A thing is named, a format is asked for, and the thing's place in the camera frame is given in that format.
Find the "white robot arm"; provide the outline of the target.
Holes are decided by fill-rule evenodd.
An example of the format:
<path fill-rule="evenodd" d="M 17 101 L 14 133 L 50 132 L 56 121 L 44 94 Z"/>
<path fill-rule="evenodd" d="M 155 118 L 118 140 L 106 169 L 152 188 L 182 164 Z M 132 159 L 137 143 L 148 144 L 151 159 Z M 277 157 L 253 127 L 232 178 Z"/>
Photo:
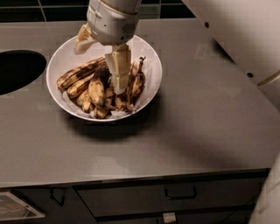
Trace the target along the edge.
<path fill-rule="evenodd" d="M 142 0 L 89 0 L 75 52 L 99 42 L 114 49 L 132 39 Z M 280 109 L 280 0 L 182 0 L 236 65 Z M 280 224 L 280 155 L 249 224 Z"/>

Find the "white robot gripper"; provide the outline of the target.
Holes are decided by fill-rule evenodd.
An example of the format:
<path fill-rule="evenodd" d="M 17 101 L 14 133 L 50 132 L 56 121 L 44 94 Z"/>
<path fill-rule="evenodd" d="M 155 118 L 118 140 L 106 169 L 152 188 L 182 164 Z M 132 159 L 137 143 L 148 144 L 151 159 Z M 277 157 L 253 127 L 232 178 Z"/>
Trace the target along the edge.
<path fill-rule="evenodd" d="M 117 95 L 122 94 L 129 82 L 131 50 L 127 44 L 135 34 L 142 0 L 89 0 L 87 22 L 76 37 L 75 54 L 83 54 L 100 42 L 113 46 L 105 55 L 112 84 Z"/>

